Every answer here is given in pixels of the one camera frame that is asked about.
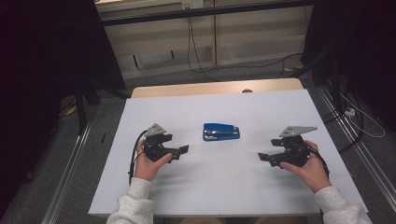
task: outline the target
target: table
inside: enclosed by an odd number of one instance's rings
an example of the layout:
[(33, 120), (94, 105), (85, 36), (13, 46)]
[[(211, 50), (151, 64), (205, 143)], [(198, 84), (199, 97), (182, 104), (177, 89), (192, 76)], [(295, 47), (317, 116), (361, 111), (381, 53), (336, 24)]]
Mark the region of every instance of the table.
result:
[[(245, 89), (254, 93), (239, 93)], [(317, 214), (319, 208), (311, 190), (297, 176), (271, 167), (257, 155), (282, 151), (272, 147), (270, 140), (278, 138), (288, 125), (318, 127), (303, 138), (319, 145), (331, 170), (330, 179), (346, 200), (365, 208), (308, 92), (297, 79), (279, 79), (136, 89), (126, 103), (91, 215), (108, 216), (118, 207), (117, 197), (128, 190), (126, 173), (132, 145), (153, 122), (174, 135), (166, 147), (190, 145), (187, 154), (166, 164), (152, 182), (149, 197), (155, 202), (157, 216)], [(241, 130), (241, 139), (204, 142), (204, 122), (234, 124)]]

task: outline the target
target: wall outlet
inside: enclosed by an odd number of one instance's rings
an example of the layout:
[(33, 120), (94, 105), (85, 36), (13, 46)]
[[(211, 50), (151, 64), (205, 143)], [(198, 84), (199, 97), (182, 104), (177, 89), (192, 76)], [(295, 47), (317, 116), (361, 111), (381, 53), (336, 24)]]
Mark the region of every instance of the wall outlet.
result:
[(204, 7), (204, 0), (201, 1), (191, 1), (192, 8), (203, 8)]
[(203, 8), (203, 7), (204, 7), (204, 0), (181, 2), (181, 9), (194, 9), (194, 8)]
[(350, 116), (350, 117), (354, 117), (355, 116), (355, 109), (352, 109), (352, 108), (346, 108), (346, 112), (345, 112), (345, 114), (347, 115), (347, 116)]
[(183, 9), (183, 10), (193, 9), (192, 1), (183, 1), (183, 2), (181, 2), (181, 9)]

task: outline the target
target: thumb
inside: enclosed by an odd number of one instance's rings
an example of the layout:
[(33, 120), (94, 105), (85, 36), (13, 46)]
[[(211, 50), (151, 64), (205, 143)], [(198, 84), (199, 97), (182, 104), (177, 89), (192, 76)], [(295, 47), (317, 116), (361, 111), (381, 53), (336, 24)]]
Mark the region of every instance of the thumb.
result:
[(156, 163), (157, 167), (160, 168), (163, 165), (165, 165), (166, 163), (168, 163), (170, 160), (172, 160), (172, 158), (173, 158), (173, 154), (168, 153), (168, 154), (164, 155), (162, 158), (160, 158), (159, 160), (157, 160), (155, 163)]
[(298, 175), (299, 170), (300, 170), (300, 167), (295, 166), (295, 165), (290, 164), (290, 163), (285, 162), (285, 161), (282, 161), (282, 162), (280, 163), (280, 166), (281, 166), (283, 169), (285, 169), (285, 170), (287, 170), (287, 171), (289, 171), (289, 172), (291, 172), (291, 173), (294, 173), (295, 175)]

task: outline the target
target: metal frame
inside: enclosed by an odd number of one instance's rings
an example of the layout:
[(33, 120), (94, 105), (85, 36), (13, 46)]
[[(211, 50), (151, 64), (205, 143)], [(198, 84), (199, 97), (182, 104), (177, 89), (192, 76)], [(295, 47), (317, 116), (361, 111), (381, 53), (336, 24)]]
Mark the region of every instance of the metal frame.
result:
[(96, 111), (97, 111), (97, 106), (94, 107), (94, 109), (91, 113), (91, 117), (88, 120), (87, 125), (85, 126), (85, 129), (78, 136), (77, 142), (76, 142), (75, 147), (72, 151), (72, 155), (70, 156), (70, 159), (69, 159), (68, 163), (66, 164), (66, 168), (64, 169), (62, 178), (59, 182), (58, 187), (56, 188), (54, 195), (52, 196), (49, 207), (47, 209), (46, 214), (43, 217), (43, 220), (41, 221), (41, 224), (55, 224), (56, 220), (58, 219), (59, 213), (61, 212), (62, 205), (64, 204), (64, 199), (67, 195), (67, 191), (69, 189), (70, 183), (72, 182), (74, 172), (76, 171), (80, 153), (83, 150), (85, 143), (88, 139), (88, 135), (90, 133), (91, 126), (95, 119)]
[(73, 23), (60, 23), (56, 24), (56, 28), (78, 28), (81, 26), (113, 26), (113, 25), (123, 25), (130, 23), (139, 23), (146, 21), (166, 21), (182, 18), (192, 18), (192, 17), (202, 17), (202, 16), (213, 16), (229, 13), (238, 12), (248, 12), (248, 11), (260, 11), (268, 9), (277, 8), (287, 8), (287, 7), (306, 7), (312, 6), (318, 2), (323, 2), (324, 0), (284, 0), (284, 1), (274, 1), (265, 2), (257, 4), (246, 4), (228, 7), (205, 7), (196, 8), (190, 10), (179, 10), (170, 12), (153, 13), (148, 15), (140, 16), (128, 16), (128, 17), (118, 17), (118, 18), (108, 18), (102, 19), (101, 21), (82, 21)]
[[(335, 110), (334, 105), (332, 104), (332, 95), (327, 90), (319, 90), (323, 101), (326, 103), (327, 107), (331, 111), (334, 111), (333, 114), (337, 117), (338, 112)], [(345, 116), (337, 119), (338, 124), (340, 125), (341, 129), (343, 130), (346, 138), (350, 143), (354, 141), (356, 137), (358, 137), (358, 133), (352, 128), (352, 125), (349, 123)], [(378, 163), (375, 161), (374, 157), (364, 145), (362, 141), (357, 143), (355, 146), (355, 151), (361, 158), (364, 166), (372, 176), (375, 183), (381, 189), (382, 193), (384, 194), (385, 198), (388, 200), (389, 205), (392, 207), (393, 211), (396, 212), (396, 188), (393, 183), (390, 181), (389, 177), (384, 173)]]

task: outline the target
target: finger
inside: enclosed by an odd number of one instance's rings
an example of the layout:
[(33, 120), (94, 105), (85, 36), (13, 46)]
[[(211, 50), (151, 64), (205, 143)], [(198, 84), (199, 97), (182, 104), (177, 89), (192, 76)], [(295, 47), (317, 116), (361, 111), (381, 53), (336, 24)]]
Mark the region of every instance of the finger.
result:
[(137, 154), (143, 152), (143, 145), (145, 145), (145, 143), (146, 143), (146, 139), (142, 139), (139, 141), (139, 143), (137, 143), (137, 147), (136, 147)]
[(160, 158), (159, 160), (157, 160), (155, 162), (155, 164), (158, 168), (160, 168), (163, 165), (165, 165), (166, 163), (168, 163), (170, 160), (172, 160), (172, 158), (173, 158), (173, 154), (168, 153), (168, 154), (164, 155), (162, 158)]
[(318, 151), (318, 145), (309, 141), (309, 140), (304, 140), (304, 143), (306, 143), (307, 146), (312, 147), (315, 151)]
[(280, 163), (280, 166), (281, 166), (283, 169), (285, 169), (285, 170), (287, 170), (287, 171), (289, 171), (289, 172), (294, 173), (295, 175), (297, 175), (297, 174), (299, 173), (300, 169), (301, 169), (300, 167), (295, 166), (295, 165), (290, 164), (290, 163), (285, 162), (285, 161), (282, 161), (282, 162)]

